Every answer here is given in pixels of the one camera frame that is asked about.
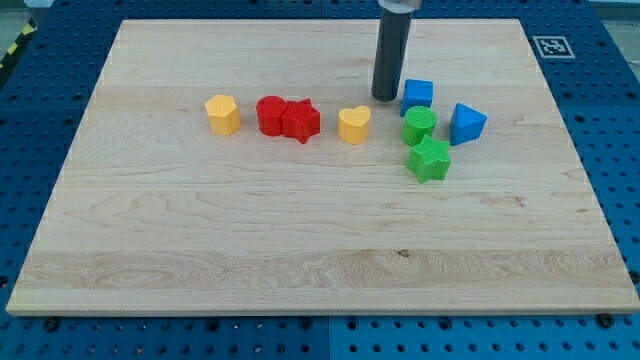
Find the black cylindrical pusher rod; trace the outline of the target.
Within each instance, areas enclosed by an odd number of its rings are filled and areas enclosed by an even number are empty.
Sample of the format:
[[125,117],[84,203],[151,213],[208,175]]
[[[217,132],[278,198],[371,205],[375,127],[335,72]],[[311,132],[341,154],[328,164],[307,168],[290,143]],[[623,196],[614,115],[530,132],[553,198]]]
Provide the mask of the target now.
[[397,96],[411,19],[410,12],[381,11],[371,87],[378,101],[389,102]]

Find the silver rod mount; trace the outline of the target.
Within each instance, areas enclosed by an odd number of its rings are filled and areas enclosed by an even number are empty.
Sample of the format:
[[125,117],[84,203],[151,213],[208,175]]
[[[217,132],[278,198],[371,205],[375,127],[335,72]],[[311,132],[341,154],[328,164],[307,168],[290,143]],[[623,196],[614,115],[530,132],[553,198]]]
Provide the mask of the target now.
[[412,13],[421,8],[421,0],[378,0],[378,4],[395,14]]

